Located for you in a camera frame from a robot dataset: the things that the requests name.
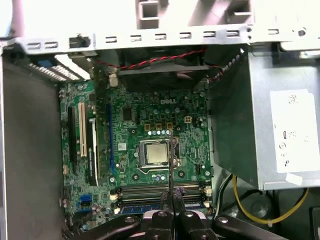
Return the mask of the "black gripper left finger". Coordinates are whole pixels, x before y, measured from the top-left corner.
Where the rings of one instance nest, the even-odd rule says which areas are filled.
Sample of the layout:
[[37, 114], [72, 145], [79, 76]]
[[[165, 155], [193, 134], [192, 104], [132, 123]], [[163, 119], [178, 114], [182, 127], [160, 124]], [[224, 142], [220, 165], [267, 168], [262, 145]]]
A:
[[160, 210], [147, 211], [143, 219], [122, 215], [77, 236], [78, 240], [171, 240], [174, 234], [172, 193], [160, 197]]

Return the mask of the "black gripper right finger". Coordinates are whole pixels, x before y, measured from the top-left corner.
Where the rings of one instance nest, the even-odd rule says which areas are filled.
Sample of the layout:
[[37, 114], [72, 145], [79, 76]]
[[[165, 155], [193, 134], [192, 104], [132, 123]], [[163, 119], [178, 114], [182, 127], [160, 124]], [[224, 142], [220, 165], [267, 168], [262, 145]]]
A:
[[283, 240], [273, 232], [227, 215], [212, 221], [200, 217], [196, 211], [187, 210], [184, 190], [174, 190], [176, 230], [180, 240]]

